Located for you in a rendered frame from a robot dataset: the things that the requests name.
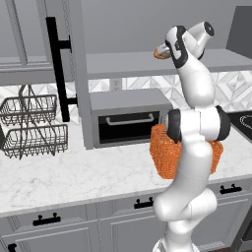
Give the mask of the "black hob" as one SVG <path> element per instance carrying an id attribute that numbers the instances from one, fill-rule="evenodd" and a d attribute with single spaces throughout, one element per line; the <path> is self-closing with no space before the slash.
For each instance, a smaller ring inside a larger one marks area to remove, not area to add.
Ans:
<path id="1" fill-rule="evenodd" d="M 229 112 L 227 115 L 231 126 L 252 144 L 252 110 Z"/>

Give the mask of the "white wall socket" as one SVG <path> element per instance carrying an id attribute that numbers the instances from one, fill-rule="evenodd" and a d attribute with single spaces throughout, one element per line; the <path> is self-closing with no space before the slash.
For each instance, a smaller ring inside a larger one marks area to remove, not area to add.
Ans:
<path id="1" fill-rule="evenodd" d="M 111 92 L 117 92 L 122 90 L 122 79 L 116 78 L 116 79 L 110 79 L 109 80 L 109 90 Z"/>

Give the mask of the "black toaster oven door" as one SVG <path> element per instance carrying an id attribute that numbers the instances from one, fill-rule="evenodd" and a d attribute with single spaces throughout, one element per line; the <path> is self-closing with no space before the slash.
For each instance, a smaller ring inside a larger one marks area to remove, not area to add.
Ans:
<path id="1" fill-rule="evenodd" d="M 112 122 L 147 119 L 150 113 L 153 114 L 155 120 L 148 123 L 109 126 L 105 121 L 106 117 L 110 117 Z M 101 144 L 108 144 L 149 139 L 152 127 L 158 124 L 158 122 L 158 111 L 100 116 L 98 118 L 99 142 Z"/>

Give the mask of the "dark grey range hood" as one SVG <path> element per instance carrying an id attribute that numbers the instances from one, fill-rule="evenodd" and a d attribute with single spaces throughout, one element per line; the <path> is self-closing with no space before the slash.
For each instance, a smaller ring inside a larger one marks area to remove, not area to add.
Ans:
<path id="1" fill-rule="evenodd" d="M 252 59 L 252 6 L 235 8 L 226 48 Z"/>

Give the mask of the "grey tall cabinet door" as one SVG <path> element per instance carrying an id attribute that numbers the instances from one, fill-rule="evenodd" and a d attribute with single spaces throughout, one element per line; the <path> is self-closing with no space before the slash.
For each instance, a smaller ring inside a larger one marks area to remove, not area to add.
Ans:
<path id="1" fill-rule="evenodd" d="M 94 147 L 94 142 L 85 51 L 82 0 L 69 0 L 69 12 L 71 20 L 71 44 L 75 66 L 75 84 L 79 114 L 82 119 L 84 146 L 87 150 L 91 150 Z"/>

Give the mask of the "grey drawer front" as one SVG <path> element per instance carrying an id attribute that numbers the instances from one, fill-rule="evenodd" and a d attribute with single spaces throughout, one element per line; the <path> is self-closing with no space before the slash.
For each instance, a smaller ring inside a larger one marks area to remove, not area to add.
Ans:
<path id="1" fill-rule="evenodd" d="M 45 219 L 47 219 L 51 218 L 53 213 L 56 213 L 61 218 L 61 222 L 39 226 L 32 225 L 32 222 L 37 219 L 38 215 L 42 215 Z M 8 235 L 25 230 L 43 229 L 52 226 L 59 226 L 60 224 L 65 223 L 85 221 L 86 219 L 86 209 L 83 206 L 72 206 L 67 208 L 39 211 L 34 213 L 10 215 L 4 218 L 0 218 L 0 234 Z"/>
<path id="2" fill-rule="evenodd" d="M 152 210 L 153 207 L 148 207 L 148 208 L 143 208 L 143 209 L 134 209 L 134 204 L 136 203 L 137 199 L 140 199 L 142 202 L 147 202 L 150 197 L 153 197 L 153 200 L 155 200 L 157 195 L 158 193 L 112 200 L 110 203 L 111 213 L 113 215 L 122 215 L 122 214 L 133 214 L 133 213 Z"/>
<path id="3" fill-rule="evenodd" d="M 241 187 L 242 191 L 235 192 L 231 194 L 224 194 L 220 193 L 221 186 L 223 185 L 225 188 L 230 188 L 231 184 L 235 184 L 236 187 Z M 238 180 L 229 180 L 223 182 L 215 182 L 213 184 L 209 184 L 208 187 L 215 193 L 219 200 L 228 200 L 228 199 L 235 199 L 240 198 L 243 196 L 248 196 L 252 193 L 252 179 L 251 178 L 243 178 Z"/>

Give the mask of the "grey cupboard door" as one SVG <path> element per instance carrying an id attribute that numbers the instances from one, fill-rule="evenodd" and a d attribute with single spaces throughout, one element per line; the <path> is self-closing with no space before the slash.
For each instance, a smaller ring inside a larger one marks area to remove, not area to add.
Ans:
<path id="1" fill-rule="evenodd" d="M 204 218 L 192 234 L 192 241 L 201 252 L 226 246 L 225 241 L 232 225 L 247 201 L 245 196 L 218 199 L 217 209 Z"/>
<path id="2" fill-rule="evenodd" d="M 96 220 L 4 235 L 3 241 L 16 244 L 12 252 L 100 252 Z"/>
<path id="3" fill-rule="evenodd" d="M 153 252 L 164 230 L 153 211 L 101 219 L 103 252 Z"/>

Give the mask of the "tan bread loaf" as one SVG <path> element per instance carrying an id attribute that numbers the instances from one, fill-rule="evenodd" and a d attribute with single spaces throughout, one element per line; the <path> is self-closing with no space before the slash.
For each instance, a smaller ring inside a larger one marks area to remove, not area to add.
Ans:
<path id="1" fill-rule="evenodd" d="M 167 59 L 170 57 L 169 48 L 165 45 L 159 45 L 154 51 L 154 57 L 157 59 Z"/>

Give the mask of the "orange woven basket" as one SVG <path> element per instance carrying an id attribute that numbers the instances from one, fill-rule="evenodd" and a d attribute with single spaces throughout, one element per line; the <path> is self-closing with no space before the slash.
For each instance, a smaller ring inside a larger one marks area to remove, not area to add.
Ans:
<path id="1" fill-rule="evenodd" d="M 193 144 L 197 141 L 205 141 L 205 138 L 194 133 L 186 135 L 184 141 L 175 143 L 165 133 L 163 124 L 155 125 L 152 128 L 150 154 L 158 175 L 162 179 L 174 179 L 183 164 L 186 165 L 185 174 L 197 179 L 202 179 L 204 172 L 207 172 L 208 175 L 215 173 L 223 152 L 221 142 L 207 141 L 212 148 L 212 160 L 204 170 L 204 164 L 200 160 L 194 160 L 183 153 L 184 144 Z"/>

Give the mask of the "grey toaster oven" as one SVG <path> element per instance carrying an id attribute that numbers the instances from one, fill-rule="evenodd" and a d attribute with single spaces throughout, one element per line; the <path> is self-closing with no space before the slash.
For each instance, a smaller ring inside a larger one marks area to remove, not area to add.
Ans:
<path id="1" fill-rule="evenodd" d="M 159 112 L 158 124 L 163 124 L 172 104 L 159 89 L 130 90 L 91 93 L 93 139 L 96 148 L 148 143 L 149 139 L 101 144 L 99 142 L 98 118 L 104 115 Z"/>

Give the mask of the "grey wall cabinet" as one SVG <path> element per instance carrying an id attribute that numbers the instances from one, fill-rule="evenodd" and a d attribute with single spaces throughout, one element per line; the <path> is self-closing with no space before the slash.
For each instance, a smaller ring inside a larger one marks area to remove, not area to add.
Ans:
<path id="1" fill-rule="evenodd" d="M 0 0 L 0 80 L 4 84 L 54 80 L 46 17 L 55 17 L 60 40 L 70 38 L 68 0 Z M 61 51 L 70 80 L 71 50 Z"/>

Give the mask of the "grey cabinet shelf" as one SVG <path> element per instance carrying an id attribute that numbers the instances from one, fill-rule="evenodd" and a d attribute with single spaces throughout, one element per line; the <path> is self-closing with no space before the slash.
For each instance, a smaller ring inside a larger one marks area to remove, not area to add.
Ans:
<path id="1" fill-rule="evenodd" d="M 148 52 L 87 54 L 89 80 L 175 75 L 171 59 Z M 206 49 L 201 62 L 211 72 L 252 70 L 252 59 L 227 49 Z"/>

